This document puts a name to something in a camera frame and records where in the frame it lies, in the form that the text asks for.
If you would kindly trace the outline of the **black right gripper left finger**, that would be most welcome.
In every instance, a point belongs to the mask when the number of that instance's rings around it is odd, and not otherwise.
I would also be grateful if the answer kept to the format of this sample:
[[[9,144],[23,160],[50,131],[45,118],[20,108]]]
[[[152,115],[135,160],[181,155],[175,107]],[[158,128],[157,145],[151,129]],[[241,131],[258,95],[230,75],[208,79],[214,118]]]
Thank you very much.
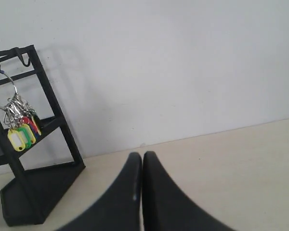
[[[105,193],[60,231],[139,231],[142,158],[130,153]]]

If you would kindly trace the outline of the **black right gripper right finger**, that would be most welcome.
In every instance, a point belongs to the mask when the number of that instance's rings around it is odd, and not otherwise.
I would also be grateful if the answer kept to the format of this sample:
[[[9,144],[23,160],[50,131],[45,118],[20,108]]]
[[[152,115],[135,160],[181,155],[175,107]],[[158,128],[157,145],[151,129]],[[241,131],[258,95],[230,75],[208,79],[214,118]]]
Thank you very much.
[[[143,220],[146,231],[233,230],[195,204],[153,151],[143,158]]]

